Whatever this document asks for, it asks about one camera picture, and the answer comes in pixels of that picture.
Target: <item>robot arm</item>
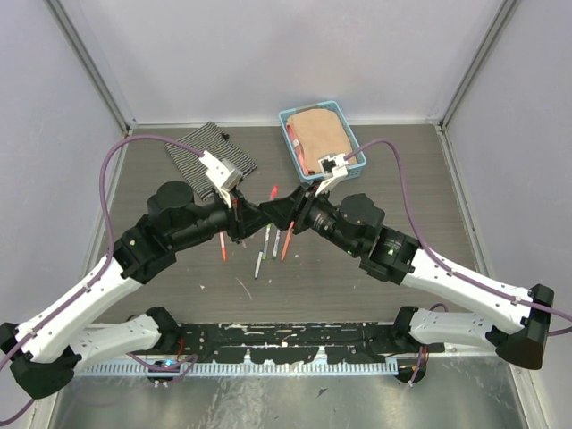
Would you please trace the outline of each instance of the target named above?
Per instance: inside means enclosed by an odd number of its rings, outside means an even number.
[[[165,183],[148,200],[148,214],[116,241],[109,269],[88,293],[39,332],[31,330],[61,302],[86,288],[98,266],[33,319],[0,327],[0,348],[4,353],[23,336],[34,335],[12,356],[11,365],[16,381],[32,398],[44,398],[60,390],[75,370],[119,354],[135,349],[171,349],[181,333],[163,308],[152,308],[145,315],[98,332],[85,328],[113,303],[174,264],[176,252],[210,240],[220,231],[227,231],[238,242],[270,222],[282,231],[294,222],[296,234],[312,229],[352,257],[359,257],[360,268],[375,279],[426,290],[474,312],[444,314],[403,307],[393,326],[395,343],[402,344],[403,349],[435,342],[461,343],[495,349],[505,360],[526,368],[542,365],[550,315],[497,299],[448,275],[416,239],[384,226],[384,211],[365,194],[345,197],[339,206],[329,202],[329,191],[347,175],[343,156],[324,159],[325,181],[300,185],[286,198],[256,206],[236,190],[240,174],[231,165],[208,155],[204,156],[207,175],[220,195],[215,195],[212,204],[195,205],[192,188],[183,182]],[[531,290],[509,286],[447,263],[454,271],[466,273],[496,290],[509,290],[521,300],[549,307],[552,304],[553,292],[545,286],[537,285]]]

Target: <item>marker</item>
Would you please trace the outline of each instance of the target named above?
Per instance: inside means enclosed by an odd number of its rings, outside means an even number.
[[[278,194],[278,185],[274,185],[272,188],[272,192],[270,193],[270,200],[274,200],[276,198],[276,194]],[[268,240],[270,239],[270,228],[272,224],[269,223],[266,225],[266,233],[265,233],[265,244],[262,247],[262,258],[266,259],[266,253],[268,252]]]
[[[254,270],[254,278],[258,278],[258,273],[260,273],[260,262],[262,261],[262,250],[258,252],[257,267]]]
[[[278,245],[280,244],[280,230],[276,230],[276,239],[274,240],[274,248],[272,249],[272,259],[278,257]]]
[[[223,261],[226,262],[226,245],[224,244],[224,234],[221,232],[221,251],[223,252]]]
[[[282,248],[282,257],[281,261],[284,260],[286,257],[286,252],[288,251],[288,246],[290,245],[290,238],[292,237],[292,230],[294,229],[294,222],[290,222],[290,226],[288,227],[288,235],[286,236],[286,241],[284,241],[284,247]]]

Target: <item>blue basket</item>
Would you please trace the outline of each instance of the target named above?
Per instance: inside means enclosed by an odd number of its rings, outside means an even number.
[[[318,174],[312,174],[311,176],[306,176],[302,172],[302,169],[300,168],[300,164],[298,162],[298,158],[296,157],[296,152],[294,152],[294,146],[292,145],[290,137],[288,136],[288,132],[286,131],[286,122],[288,121],[288,118],[290,118],[293,114],[298,114],[300,112],[304,112],[309,109],[328,109],[336,113],[338,115],[338,118],[340,118],[340,122],[341,125],[343,126],[343,129],[346,131],[346,134],[348,134],[351,148],[357,149],[359,147],[359,143],[356,140],[356,136],[354,136],[354,133],[349,127],[346,118],[344,118],[340,107],[335,101],[323,101],[322,103],[317,103],[315,105],[305,105],[304,107],[299,107],[297,109],[282,110],[278,114],[278,117],[280,118],[280,125],[282,126],[282,135],[284,136],[284,140],[286,140],[286,146],[288,147],[288,151],[290,152],[292,161],[296,166],[296,172],[298,173],[300,180],[306,183],[311,183],[312,181],[321,181],[324,179],[324,175],[318,173]],[[353,164],[348,167],[348,176],[344,179],[345,181],[348,179],[355,179],[359,177],[362,170],[367,164],[366,156],[364,155],[363,152],[360,152],[359,154],[356,155],[356,160],[357,164]]]

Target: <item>white wall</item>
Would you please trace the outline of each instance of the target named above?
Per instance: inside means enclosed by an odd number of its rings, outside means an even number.
[[[38,0],[2,4],[0,131],[0,322],[18,323],[80,278],[99,165],[121,137]],[[6,368],[0,420],[26,400]]]
[[[442,118],[501,0],[64,0],[139,123]]]
[[[572,3],[522,2],[450,126],[495,275],[556,291],[572,313]],[[565,324],[554,320],[554,327]],[[540,372],[569,428],[572,337],[550,338]]]

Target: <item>striped cloth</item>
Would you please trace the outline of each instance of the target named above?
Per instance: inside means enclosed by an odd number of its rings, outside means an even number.
[[[195,149],[207,150],[218,159],[228,159],[245,177],[257,168],[250,156],[245,155],[238,147],[234,146],[229,140],[229,135],[224,134],[223,130],[212,122],[180,138],[178,141]],[[193,187],[195,193],[203,201],[212,197],[214,192],[213,184],[206,177],[206,167],[198,161],[197,156],[173,145],[165,144],[164,147],[169,152],[185,181]]]

